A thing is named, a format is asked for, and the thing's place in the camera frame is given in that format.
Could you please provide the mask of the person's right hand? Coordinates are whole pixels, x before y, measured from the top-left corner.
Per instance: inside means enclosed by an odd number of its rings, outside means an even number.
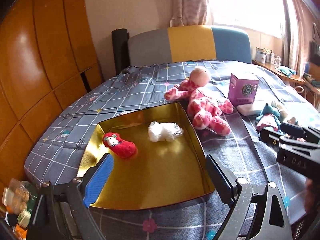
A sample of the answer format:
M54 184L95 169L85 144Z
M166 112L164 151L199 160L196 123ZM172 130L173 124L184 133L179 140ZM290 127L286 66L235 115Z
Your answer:
M319 184L315 184L313 180L307 178L304 197L304 209L306 213L310 213L315 209L317 199L319 198Z

